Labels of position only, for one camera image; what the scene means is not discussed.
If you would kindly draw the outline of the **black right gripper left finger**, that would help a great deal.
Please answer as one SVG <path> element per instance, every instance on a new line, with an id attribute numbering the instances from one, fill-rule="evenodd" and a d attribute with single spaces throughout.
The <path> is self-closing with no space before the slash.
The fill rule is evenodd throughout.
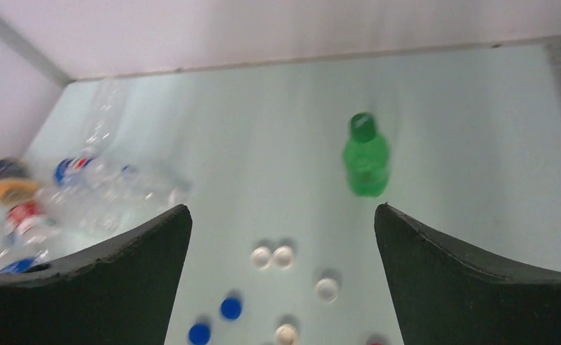
<path id="1" fill-rule="evenodd" d="M 74 254 L 0 274 L 0 344 L 163 344 L 192 225 L 179 205 Z"/>

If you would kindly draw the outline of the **green plastic bottle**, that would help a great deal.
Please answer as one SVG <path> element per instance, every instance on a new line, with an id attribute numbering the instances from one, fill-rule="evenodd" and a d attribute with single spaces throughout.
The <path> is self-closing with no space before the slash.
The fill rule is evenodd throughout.
<path id="1" fill-rule="evenodd" d="M 369 142 L 356 142 L 348 130 L 342 160 L 347 184 L 355 195 L 377 198 L 383 194 L 391 175 L 391 147 L 379 129 Z"/>

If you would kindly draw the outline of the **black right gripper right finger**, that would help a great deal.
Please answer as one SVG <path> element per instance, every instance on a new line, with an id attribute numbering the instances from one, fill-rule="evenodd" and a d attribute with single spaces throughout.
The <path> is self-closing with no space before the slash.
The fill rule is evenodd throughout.
<path id="1" fill-rule="evenodd" d="M 381 204 L 374 231 L 405 344 L 561 344 L 561 272 Z"/>

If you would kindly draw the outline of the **green bottle cap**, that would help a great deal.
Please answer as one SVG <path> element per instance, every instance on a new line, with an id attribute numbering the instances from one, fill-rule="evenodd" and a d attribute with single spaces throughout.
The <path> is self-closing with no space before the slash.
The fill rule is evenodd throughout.
<path id="1" fill-rule="evenodd" d="M 369 142 L 378 135 L 375 117 L 370 112 L 355 114 L 349 121 L 350 138 L 356 142 Z"/>

